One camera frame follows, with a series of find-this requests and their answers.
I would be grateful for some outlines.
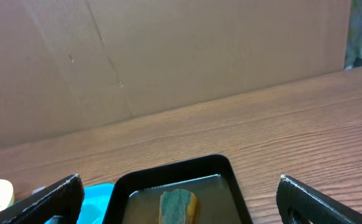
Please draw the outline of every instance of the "cardboard panel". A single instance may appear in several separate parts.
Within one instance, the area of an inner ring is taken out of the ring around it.
[[[88,1],[136,116],[343,69],[350,1]]]
[[[89,127],[131,118],[87,1],[24,0]]]
[[[0,147],[86,127],[22,2],[0,0]]]

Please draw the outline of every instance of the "wood grain surface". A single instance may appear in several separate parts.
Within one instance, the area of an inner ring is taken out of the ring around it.
[[[0,150],[17,199],[209,154],[229,158],[254,223],[280,223],[289,174],[362,213],[362,67]]]

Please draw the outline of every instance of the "black plastic container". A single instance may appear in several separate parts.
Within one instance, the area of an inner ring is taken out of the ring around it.
[[[134,220],[136,216],[139,220],[146,219],[143,223],[158,223],[160,194],[177,188],[191,190],[200,201],[201,215],[198,213],[196,224],[252,223],[231,163],[222,155],[200,157],[123,176],[115,184],[103,223],[131,223],[127,222],[130,218],[125,217],[130,214]],[[134,203],[132,201],[137,201],[139,209],[143,207],[136,215],[137,209],[126,209]],[[237,218],[226,217],[232,214]]]

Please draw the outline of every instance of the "wall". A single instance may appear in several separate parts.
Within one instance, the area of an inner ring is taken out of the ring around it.
[[[0,147],[343,69],[345,0],[0,0]]]

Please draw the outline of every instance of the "black object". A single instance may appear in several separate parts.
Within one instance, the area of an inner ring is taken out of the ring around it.
[[[0,224],[75,224],[79,218],[84,191],[78,174],[70,175],[0,212]]]
[[[301,183],[282,175],[276,202],[283,223],[362,224],[362,214]]]
[[[241,222],[243,224],[252,224],[231,163],[226,157],[221,155],[200,157],[189,161],[141,170],[123,176],[114,186],[103,224],[122,223],[128,198],[137,190],[216,174],[223,176],[227,180]]]

